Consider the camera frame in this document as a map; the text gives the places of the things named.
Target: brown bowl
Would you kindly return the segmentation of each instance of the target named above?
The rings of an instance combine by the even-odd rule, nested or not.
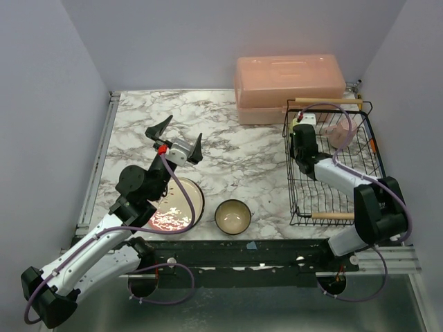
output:
[[[229,235],[244,232],[251,224],[251,211],[242,201],[228,199],[215,210],[215,223],[218,228]]]

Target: white marble pattern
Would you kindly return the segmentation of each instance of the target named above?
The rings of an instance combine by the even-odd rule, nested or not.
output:
[[[170,114],[174,118],[162,138],[182,136],[193,142],[203,133],[203,161],[197,166],[178,167],[176,174],[202,188],[204,215],[184,234],[137,235],[149,240],[319,239],[343,229],[289,225],[282,125],[240,126],[232,90],[122,93],[91,227],[98,224],[118,197],[114,186],[121,170],[131,164],[145,169],[150,166],[155,151],[145,130]],[[226,199],[242,200],[253,213],[250,227],[240,235],[229,236],[215,225],[215,209]]]

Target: robotic arm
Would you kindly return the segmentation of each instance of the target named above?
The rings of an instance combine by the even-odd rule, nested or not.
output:
[[[172,116],[148,128],[145,135],[154,140],[154,148],[162,149],[162,153],[166,151],[165,146],[169,148],[163,158],[173,172],[186,161],[196,165],[203,156],[201,134],[194,145],[180,138],[174,142],[160,139],[171,119]],[[123,241],[143,227],[155,213],[156,208],[150,201],[161,198],[170,177],[160,154],[156,155],[148,170],[135,165],[124,168],[116,186],[120,196],[96,228],[52,263],[41,269],[30,267],[22,273],[21,283],[28,305],[32,305],[48,328],[53,329],[66,321],[78,302],[96,286],[155,264],[153,249],[142,238]],[[40,321],[31,322],[27,315],[25,320],[29,324]]]
[[[398,199],[404,201],[398,182],[392,177],[375,178],[339,167],[331,155],[319,152],[315,125],[314,114],[303,114],[303,117],[299,114],[293,121],[291,157],[303,174],[350,197],[355,211],[354,225],[324,243],[326,259],[346,255],[406,232],[408,219],[398,202]]]

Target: pink mug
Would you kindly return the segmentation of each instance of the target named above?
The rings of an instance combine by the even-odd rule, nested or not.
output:
[[[342,119],[339,123],[337,123],[334,126],[323,128],[320,131],[320,134],[327,136],[327,140],[330,143],[330,145],[338,149],[346,141],[348,128],[349,124],[347,123],[347,119]],[[351,138],[349,143],[351,143],[351,140],[357,133],[357,129],[358,129],[357,123],[351,120]]]

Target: plate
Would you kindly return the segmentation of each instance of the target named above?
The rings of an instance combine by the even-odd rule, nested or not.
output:
[[[189,178],[179,178],[185,191],[191,198],[195,209],[194,225],[200,220],[204,208],[204,196],[200,187]],[[154,230],[175,231],[182,230],[191,222],[191,209],[179,186],[171,179],[168,183],[168,192],[159,203],[155,204],[157,211],[148,221]]]

